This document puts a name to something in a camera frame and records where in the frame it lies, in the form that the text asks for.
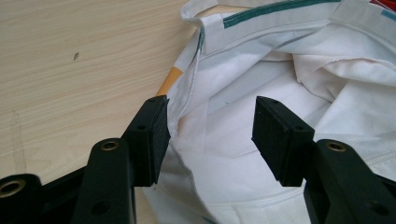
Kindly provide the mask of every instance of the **white bag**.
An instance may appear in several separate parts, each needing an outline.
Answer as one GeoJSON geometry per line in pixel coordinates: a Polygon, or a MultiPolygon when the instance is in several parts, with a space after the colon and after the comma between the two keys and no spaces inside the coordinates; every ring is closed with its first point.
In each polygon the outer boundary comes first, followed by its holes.
{"type": "Polygon", "coordinates": [[[202,28],[170,74],[172,138],[145,189],[160,223],[309,223],[304,188],[282,188],[250,140],[257,95],[396,180],[395,14],[360,0],[192,0],[181,16],[202,28]],[[255,8],[194,18],[218,4],[255,8]]]}

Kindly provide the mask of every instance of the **round joint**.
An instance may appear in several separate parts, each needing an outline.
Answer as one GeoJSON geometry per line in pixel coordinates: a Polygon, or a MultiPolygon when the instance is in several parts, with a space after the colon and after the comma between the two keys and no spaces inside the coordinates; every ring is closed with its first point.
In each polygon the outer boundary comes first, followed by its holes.
{"type": "Polygon", "coordinates": [[[115,142],[115,141],[108,141],[108,142],[104,142],[101,146],[100,149],[102,149],[103,151],[111,151],[116,149],[117,147],[119,147],[120,143],[115,142]]]}
{"type": "Polygon", "coordinates": [[[8,181],[0,186],[0,198],[6,198],[20,192],[26,185],[22,179],[8,181]]]}
{"type": "Polygon", "coordinates": [[[345,151],[347,151],[347,148],[344,145],[336,143],[336,142],[327,142],[326,143],[326,147],[329,150],[333,150],[333,151],[336,151],[336,152],[345,152],[345,151]]]}

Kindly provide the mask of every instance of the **wooden table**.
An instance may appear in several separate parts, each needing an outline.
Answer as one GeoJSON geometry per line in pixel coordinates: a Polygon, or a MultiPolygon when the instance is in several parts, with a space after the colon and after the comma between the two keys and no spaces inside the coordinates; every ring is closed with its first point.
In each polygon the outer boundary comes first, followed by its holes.
{"type": "MultiPolygon", "coordinates": [[[[185,2],[1,0],[0,178],[46,184],[120,137],[192,35],[185,2]]],[[[136,198],[138,223],[155,223],[136,198]]]]}

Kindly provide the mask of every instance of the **light wood tabletop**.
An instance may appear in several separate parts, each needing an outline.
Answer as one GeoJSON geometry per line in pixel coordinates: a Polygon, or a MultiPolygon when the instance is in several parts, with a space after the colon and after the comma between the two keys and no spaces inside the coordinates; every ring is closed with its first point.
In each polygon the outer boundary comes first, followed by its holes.
{"type": "MultiPolygon", "coordinates": [[[[0,178],[86,165],[155,95],[194,28],[186,0],[1,0],[0,178]]],[[[156,223],[136,188],[138,223],[156,223]]]]}

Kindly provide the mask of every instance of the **wood grain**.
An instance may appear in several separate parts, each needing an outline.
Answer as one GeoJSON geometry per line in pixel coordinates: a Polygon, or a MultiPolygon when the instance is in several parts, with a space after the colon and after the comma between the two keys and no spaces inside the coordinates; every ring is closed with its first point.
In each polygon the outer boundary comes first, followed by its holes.
{"type": "MultiPolygon", "coordinates": [[[[119,137],[191,37],[185,2],[0,1],[0,178],[48,183],[119,137]]],[[[136,198],[139,223],[155,223],[136,198]]]]}

